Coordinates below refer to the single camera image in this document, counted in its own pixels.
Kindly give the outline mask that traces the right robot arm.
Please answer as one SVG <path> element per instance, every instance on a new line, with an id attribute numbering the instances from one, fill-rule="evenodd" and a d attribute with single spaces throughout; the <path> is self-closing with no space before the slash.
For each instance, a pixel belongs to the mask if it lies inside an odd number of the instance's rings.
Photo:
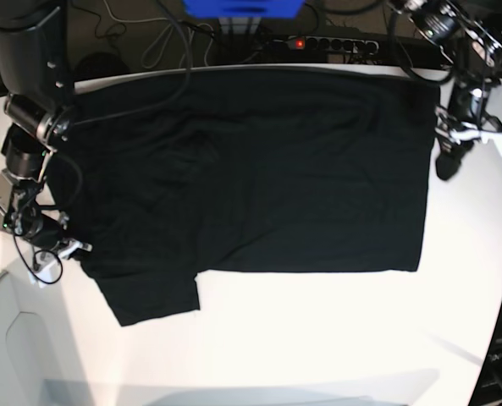
<path id="1" fill-rule="evenodd" d="M 83 183 L 77 164 L 58 151 L 75 113 L 66 8 L 64 1 L 0 1 L 0 76 L 8 91 L 3 110 L 12 122 L 2 146 L 0 232 L 52 255 L 54 265 L 92 250 L 67 230 L 66 211 L 76 194 L 52 206 L 36 201 L 55 157 Z"/>

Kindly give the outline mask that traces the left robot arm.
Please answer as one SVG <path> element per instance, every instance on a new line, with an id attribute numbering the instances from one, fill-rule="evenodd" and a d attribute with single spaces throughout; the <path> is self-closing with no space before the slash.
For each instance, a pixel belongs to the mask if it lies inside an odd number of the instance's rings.
<path id="1" fill-rule="evenodd" d="M 392 9 L 387 23 L 389 50 L 402 71 L 424 85 L 453 84 L 448 105 L 435 107 L 439 143 L 436 174 L 448 181 L 457 174 L 463 158 L 477 142 L 486 143 L 502 135 L 502 122 L 487 112 L 491 92 L 500 86 L 497 70 L 502 43 L 455 1 L 390 1 L 389 7 Z M 396 26 L 401 16 L 406 16 L 450 64 L 441 80 L 416 73 L 400 54 Z"/>

